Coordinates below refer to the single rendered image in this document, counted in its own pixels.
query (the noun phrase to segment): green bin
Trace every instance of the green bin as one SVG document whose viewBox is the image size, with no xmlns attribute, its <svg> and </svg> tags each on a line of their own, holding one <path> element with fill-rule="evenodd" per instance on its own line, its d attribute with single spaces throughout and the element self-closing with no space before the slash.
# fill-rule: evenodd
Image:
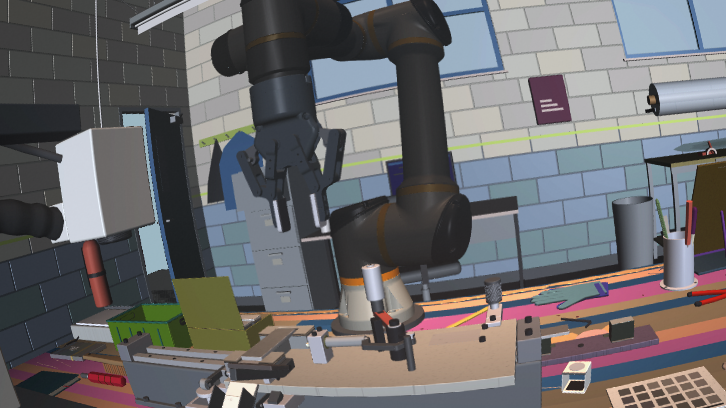
<svg viewBox="0 0 726 408">
<path fill-rule="evenodd" d="M 142 332 L 151 335 L 155 346 L 192 346 L 189 329 L 178 303 L 142 304 L 107 322 L 114 344 Z"/>
</svg>

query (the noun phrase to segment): gray trash bin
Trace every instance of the gray trash bin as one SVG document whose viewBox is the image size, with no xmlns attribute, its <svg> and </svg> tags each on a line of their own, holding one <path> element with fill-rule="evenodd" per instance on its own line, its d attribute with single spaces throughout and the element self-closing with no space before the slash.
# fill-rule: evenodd
<svg viewBox="0 0 726 408">
<path fill-rule="evenodd" d="M 653 264 L 653 199 L 626 197 L 613 201 L 615 242 L 621 270 Z"/>
</svg>

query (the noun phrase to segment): glove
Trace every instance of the glove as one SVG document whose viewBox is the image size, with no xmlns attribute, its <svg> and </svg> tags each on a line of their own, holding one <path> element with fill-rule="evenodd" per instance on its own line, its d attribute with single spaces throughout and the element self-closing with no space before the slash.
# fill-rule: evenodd
<svg viewBox="0 0 726 408">
<path fill-rule="evenodd" d="M 581 285 L 546 290 L 533 297 L 532 303 L 541 306 L 564 301 L 557 305 L 558 309 L 563 310 L 585 299 L 607 296 L 608 293 L 607 282 L 583 283 Z"/>
</svg>

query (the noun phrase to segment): gray filing cabinet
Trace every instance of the gray filing cabinet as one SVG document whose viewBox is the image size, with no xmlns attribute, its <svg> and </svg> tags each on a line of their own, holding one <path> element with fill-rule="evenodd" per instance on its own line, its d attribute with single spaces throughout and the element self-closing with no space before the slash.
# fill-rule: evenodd
<svg viewBox="0 0 726 408">
<path fill-rule="evenodd" d="M 317 232 L 304 181 L 288 172 L 290 231 L 274 226 L 266 199 L 255 197 L 242 173 L 232 176 L 237 210 L 244 211 L 265 310 L 336 309 L 340 300 L 330 240 L 301 242 Z"/>
</svg>

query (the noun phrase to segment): red pliers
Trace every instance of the red pliers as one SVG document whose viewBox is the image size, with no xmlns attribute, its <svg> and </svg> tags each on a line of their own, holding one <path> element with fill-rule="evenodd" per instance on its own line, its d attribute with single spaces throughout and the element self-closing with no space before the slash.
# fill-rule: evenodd
<svg viewBox="0 0 726 408">
<path fill-rule="evenodd" d="M 694 303 L 696 306 L 703 306 L 707 305 L 709 303 L 718 302 L 719 300 L 726 299 L 726 289 L 723 290 L 702 290 L 700 292 L 688 292 L 686 296 L 713 296 L 717 295 L 712 298 L 708 298 L 706 300 L 699 300 L 698 302 Z"/>
</svg>

